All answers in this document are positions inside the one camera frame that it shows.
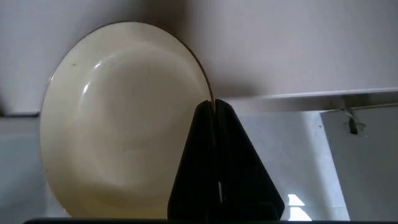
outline white wall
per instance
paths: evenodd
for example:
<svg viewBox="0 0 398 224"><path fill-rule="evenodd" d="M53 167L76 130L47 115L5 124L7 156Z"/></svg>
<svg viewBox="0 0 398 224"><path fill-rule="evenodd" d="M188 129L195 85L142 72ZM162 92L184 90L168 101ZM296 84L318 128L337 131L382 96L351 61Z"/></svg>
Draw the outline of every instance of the white wall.
<svg viewBox="0 0 398 224"><path fill-rule="evenodd" d="M181 38L217 97L397 90L397 11L395 0L3 0L0 107L38 112L68 50L117 21Z"/></svg>
<svg viewBox="0 0 398 224"><path fill-rule="evenodd" d="M341 111L322 114L352 221L398 221L398 107L354 110L365 133L352 135Z"/></svg>

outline plate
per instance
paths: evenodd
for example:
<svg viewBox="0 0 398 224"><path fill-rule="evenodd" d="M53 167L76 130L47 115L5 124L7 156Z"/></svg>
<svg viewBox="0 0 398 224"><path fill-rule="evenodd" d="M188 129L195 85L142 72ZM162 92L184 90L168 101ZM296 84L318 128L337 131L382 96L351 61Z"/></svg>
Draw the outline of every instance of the plate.
<svg viewBox="0 0 398 224"><path fill-rule="evenodd" d="M201 66L148 24L102 27L55 71L40 118L47 182L73 217L167 218L197 104L211 100Z"/></svg>

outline white surface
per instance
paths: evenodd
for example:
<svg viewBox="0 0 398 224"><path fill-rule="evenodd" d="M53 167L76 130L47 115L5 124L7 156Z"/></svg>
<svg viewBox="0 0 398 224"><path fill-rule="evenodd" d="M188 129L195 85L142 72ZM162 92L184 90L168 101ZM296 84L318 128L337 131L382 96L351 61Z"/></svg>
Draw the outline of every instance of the white surface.
<svg viewBox="0 0 398 224"><path fill-rule="evenodd" d="M319 112L241 114L239 118L289 205L284 220L302 220L304 213L312 220L349 220ZM304 205L294 203L293 197Z"/></svg>
<svg viewBox="0 0 398 224"><path fill-rule="evenodd" d="M348 117L322 114L352 221L398 221L398 107L355 110L368 138L349 133Z"/></svg>
<svg viewBox="0 0 398 224"><path fill-rule="evenodd" d="M395 0L3 0L1 107L38 112L62 57L116 21L182 39L221 98L397 90L397 11Z"/></svg>
<svg viewBox="0 0 398 224"><path fill-rule="evenodd" d="M34 118L0 118L1 223L65 216L45 183L37 128Z"/></svg>
<svg viewBox="0 0 398 224"><path fill-rule="evenodd" d="M283 220L349 220L318 112L242 114L239 118L284 199ZM2 223L64 217L45 187L34 131L15 141L0 138L0 144L0 178L5 180L0 184L0 201L9 199L0 206Z"/></svg>
<svg viewBox="0 0 398 224"><path fill-rule="evenodd" d="M123 22L94 31L62 60L44 98L49 186L74 217L167 218L192 117L205 100L199 64L164 30Z"/></svg>

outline cream plate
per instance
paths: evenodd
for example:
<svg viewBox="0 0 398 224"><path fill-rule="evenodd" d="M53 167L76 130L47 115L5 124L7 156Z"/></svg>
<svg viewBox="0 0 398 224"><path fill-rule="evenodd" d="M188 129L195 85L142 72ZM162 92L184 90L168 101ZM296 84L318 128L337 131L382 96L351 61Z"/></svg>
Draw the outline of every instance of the cream plate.
<svg viewBox="0 0 398 224"><path fill-rule="evenodd" d="M137 22L102 27L69 51L40 119L50 188L73 217L166 218L197 104L211 100L190 51Z"/></svg>

